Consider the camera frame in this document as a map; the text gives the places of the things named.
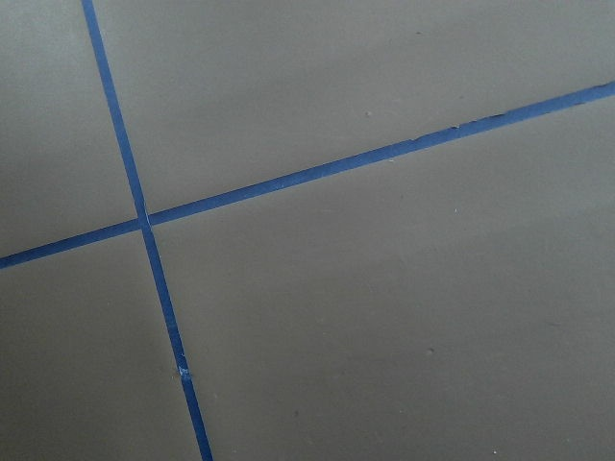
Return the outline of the long blue tape strip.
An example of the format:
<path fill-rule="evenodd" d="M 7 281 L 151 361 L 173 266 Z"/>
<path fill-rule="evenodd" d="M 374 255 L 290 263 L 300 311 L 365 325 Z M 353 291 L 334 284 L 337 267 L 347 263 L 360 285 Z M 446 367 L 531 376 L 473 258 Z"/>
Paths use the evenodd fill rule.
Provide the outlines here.
<path fill-rule="evenodd" d="M 185 356 L 185 348 L 181 332 L 178 326 L 174 305 L 160 259 L 160 251 L 157 240 L 154 235 L 153 226 L 150 222 L 140 177 L 135 163 L 133 149 L 116 93 L 96 9 L 94 3 L 91 1 L 83 1 L 81 5 L 86 20 L 86 26 L 94 57 L 98 67 L 100 81 L 105 94 L 105 99 L 107 101 L 111 124 L 133 198 L 138 229 L 142 236 L 145 251 L 148 256 L 150 269 L 160 301 L 160 308 L 165 323 L 165 328 L 174 356 L 175 367 L 183 388 L 184 398 L 198 449 L 203 460 L 211 460 L 213 458 L 213 454 L 210 447 L 206 425 L 199 406 L 198 398 L 196 396 L 188 360 Z"/>

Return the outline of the crossing blue tape strip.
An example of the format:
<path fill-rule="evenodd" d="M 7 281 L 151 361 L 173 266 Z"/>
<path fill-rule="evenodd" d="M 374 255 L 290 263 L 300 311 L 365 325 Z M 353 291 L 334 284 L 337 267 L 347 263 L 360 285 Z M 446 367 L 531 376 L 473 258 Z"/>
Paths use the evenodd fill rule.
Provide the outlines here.
<path fill-rule="evenodd" d="M 414 139 L 404 140 L 347 158 L 341 158 L 296 171 L 274 179 L 247 185 L 228 192 L 217 194 L 201 200 L 179 206 L 173 206 L 148 215 L 148 223 L 157 226 L 176 221 L 194 214 L 217 209 L 223 206 L 243 202 L 262 195 L 277 192 L 314 182 L 329 176 L 358 169 L 369 164 L 391 160 L 411 153 L 419 152 L 438 145 L 443 145 L 479 133 L 486 133 L 508 125 L 521 123 L 557 111 L 582 106 L 614 95 L 612 82 L 587 87 L 578 91 L 532 103 L 503 113 L 493 114 L 477 120 L 451 126 L 437 132 L 427 133 Z M 64 253 L 90 244 L 112 239 L 114 237 L 138 230 L 136 219 L 113 224 L 97 230 L 91 230 L 62 240 L 34 247 L 1 258 L 1 267 L 8 269 L 26 262 L 42 259 L 51 255 Z"/>

